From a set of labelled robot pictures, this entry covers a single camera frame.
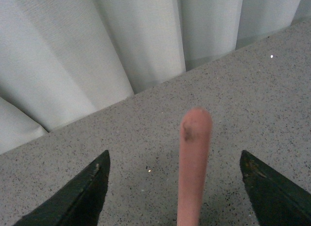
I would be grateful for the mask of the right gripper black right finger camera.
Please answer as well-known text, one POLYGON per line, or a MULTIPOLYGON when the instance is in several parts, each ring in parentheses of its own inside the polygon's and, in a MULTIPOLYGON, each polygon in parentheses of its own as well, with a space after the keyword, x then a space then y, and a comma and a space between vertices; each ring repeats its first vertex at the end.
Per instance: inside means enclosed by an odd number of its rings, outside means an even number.
POLYGON ((243 150, 240 169, 245 190, 261 226, 309 226, 311 194, 243 150))

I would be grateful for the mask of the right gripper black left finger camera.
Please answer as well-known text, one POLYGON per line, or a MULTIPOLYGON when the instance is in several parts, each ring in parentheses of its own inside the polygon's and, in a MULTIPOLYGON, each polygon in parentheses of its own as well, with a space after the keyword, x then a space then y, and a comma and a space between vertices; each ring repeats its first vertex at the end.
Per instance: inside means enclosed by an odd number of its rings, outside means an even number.
POLYGON ((51 198, 23 216, 17 226, 96 226, 103 210, 110 171, 105 150, 51 198))

